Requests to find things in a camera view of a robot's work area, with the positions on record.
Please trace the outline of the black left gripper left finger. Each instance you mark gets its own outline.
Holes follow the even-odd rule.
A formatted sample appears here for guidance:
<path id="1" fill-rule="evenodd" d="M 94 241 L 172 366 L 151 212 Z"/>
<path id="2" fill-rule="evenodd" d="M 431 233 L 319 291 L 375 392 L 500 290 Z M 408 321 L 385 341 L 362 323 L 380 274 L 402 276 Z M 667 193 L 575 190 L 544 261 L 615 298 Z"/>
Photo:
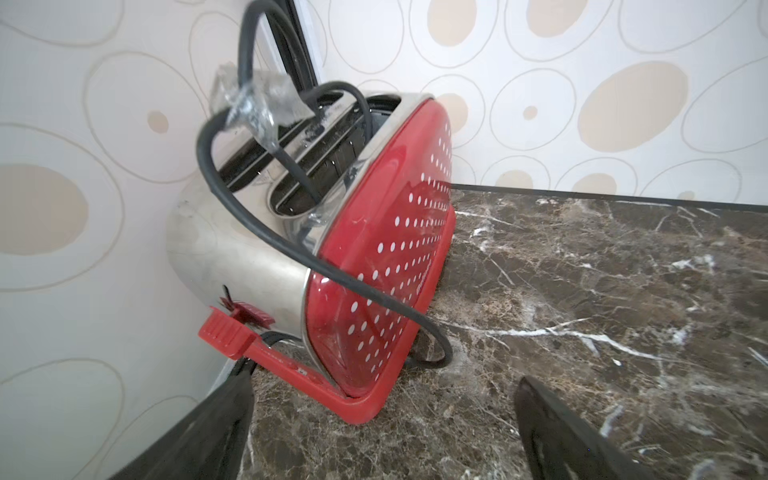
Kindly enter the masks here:
<path id="1" fill-rule="evenodd" d="M 255 362 L 238 360 L 209 397 L 113 477 L 237 478 L 254 409 L 255 369 Z"/>

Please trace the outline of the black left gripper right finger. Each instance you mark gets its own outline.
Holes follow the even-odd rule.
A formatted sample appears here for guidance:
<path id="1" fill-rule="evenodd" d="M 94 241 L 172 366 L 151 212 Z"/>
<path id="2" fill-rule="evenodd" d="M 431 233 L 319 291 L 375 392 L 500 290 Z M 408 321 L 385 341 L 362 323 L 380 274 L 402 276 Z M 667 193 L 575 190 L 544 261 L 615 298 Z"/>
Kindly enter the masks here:
<path id="1" fill-rule="evenodd" d="M 574 413 L 542 382 L 520 379 L 513 397 L 518 431 L 534 479 L 652 479 Z"/>

